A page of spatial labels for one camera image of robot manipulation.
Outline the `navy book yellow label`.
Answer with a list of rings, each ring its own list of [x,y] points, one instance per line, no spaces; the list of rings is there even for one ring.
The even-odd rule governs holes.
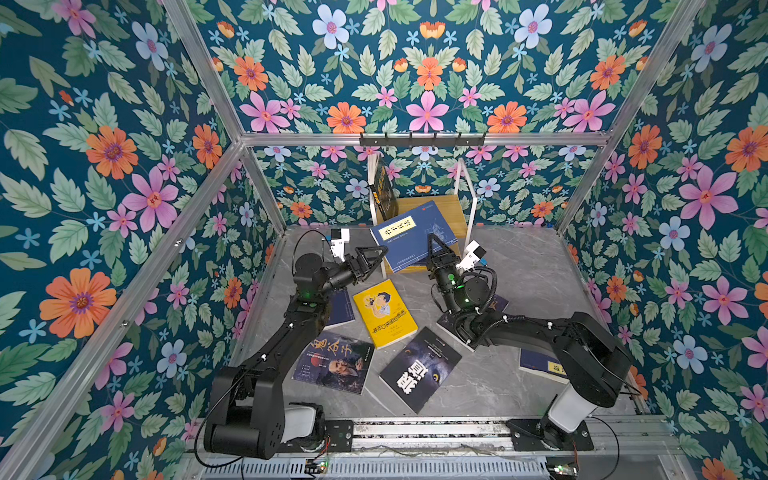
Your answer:
[[[371,228],[378,246],[387,246],[385,260],[393,273],[422,262],[427,257],[427,235],[437,234],[447,246],[458,239],[437,204],[429,201]]]

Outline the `yellow cartoon cover book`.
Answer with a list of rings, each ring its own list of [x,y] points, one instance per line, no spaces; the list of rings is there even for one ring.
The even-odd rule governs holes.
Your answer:
[[[382,281],[352,297],[377,349],[414,335],[418,325],[391,280]]]

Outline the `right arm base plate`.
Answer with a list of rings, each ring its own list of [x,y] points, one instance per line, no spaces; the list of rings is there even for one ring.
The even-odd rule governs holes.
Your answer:
[[[548,418],[510,419],[505,422],[510,430],[516,451],[593,451],[594,443],[585,421],[573,432],[565,432]]]

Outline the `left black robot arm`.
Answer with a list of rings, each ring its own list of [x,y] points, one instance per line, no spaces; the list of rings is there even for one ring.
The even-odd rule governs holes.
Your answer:
[[[211,406],[196,438],[207,452],[267,460],[290,441],[324,440],[322,407],[286,404],[284,380],[327,325],[331,297],[367,280],[387,253],[385,246],[358,247],[341,262],[315,253],[293,262],[295,292],[282,325],[259,351],[214,378]]]

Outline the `black hook rail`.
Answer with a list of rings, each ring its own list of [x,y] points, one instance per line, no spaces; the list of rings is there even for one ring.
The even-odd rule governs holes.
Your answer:
[[[485,134],[450,134],[450,133],[407,133],[407,134],[360,134],[360,146],[364,147],[436,147],[438,149],[453,149],[457,147],[483,146]]]

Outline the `navy book far left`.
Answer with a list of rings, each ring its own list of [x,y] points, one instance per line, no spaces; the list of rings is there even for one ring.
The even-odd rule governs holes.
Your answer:
[[[335,292],[330,300],[331,314],[327,328],[346,325],[355,320],[351,297],[346,289]]]

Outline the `black book white characters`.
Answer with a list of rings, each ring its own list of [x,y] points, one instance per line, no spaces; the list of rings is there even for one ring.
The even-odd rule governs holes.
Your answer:
[[[414,413],[420,413],[461,359],[457,350],[424,328],[382,369],[379,377]]]

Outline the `dark portrait book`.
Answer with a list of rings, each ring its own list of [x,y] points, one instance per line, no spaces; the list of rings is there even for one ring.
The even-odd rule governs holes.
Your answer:
[[[470,351],[474,351],[478,346],[488,346],[487,337],[491,330],[508,322],[509,317],[505,312],[508,304],[507,299],[495,295],[483,313],[479,313],[478,309],[456,314],[446,312],[438,319],[437,325]]]
[[[375,346],[333,332],[322,332],[299,357],[295,381],[361,395]]]

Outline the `dark portrait book right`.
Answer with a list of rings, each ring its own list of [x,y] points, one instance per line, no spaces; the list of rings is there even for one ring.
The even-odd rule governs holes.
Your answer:
[[[479,313],[478,309],[456,314],[446,312],[438,319],[437,325],[470,351],[474,351],[478,346],[488,346],[487,337],[491,330],[508,322],[509,317],[505,312],[508,304],[507,299],[495,295],[483,313]]]

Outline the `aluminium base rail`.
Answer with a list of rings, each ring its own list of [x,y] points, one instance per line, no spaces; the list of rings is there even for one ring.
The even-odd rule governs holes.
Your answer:
[[[486,455],[675,455],[683,452],[672,428],[658,415],[598,415],[585,420],[593,451],[516,451],[505,417],[361,417],[355,423],[352,450]]]

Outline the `navy book far right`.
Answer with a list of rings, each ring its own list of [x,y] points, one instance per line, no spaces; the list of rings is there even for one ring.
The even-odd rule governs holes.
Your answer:
[[[519,367],[528,373],[567,384],[568,377],[561,363],[554,357],[521,349]]]

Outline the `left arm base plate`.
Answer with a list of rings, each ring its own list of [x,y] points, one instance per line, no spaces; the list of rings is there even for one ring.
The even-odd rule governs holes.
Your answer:
[[[316,422],[310,434],[280,445],[279,453],[348,453],[352,450],[355,423],[352,420]]]

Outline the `black book leaning on shelf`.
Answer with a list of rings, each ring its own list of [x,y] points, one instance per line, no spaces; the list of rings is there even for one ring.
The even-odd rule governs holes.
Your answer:
[[[389,220],[398,215],[397,199],[392,186],[387,166],[377,157],[368,160],[368,184],[373,205],[381,220]]]

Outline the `dark portrait book front left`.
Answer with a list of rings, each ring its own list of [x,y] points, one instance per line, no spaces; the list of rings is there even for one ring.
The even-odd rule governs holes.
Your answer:
[[[361,395],[375,346],[333,332],[322,332],[299,357],[295,381]]]

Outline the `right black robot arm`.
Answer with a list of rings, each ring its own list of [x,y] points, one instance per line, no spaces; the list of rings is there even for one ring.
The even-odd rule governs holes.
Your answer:
[[[557,359],[568,379],[540,424],[540,435],[574,434],[598,408],[616,404],[632,361],[627,350],[590,314],[535,318],[492,307],[498,276],[480,263],[485,250],[473,241],[463,256],[439,236],[427,235],[426,267],[436,283],[447,331],[466,347],[513,346]]]

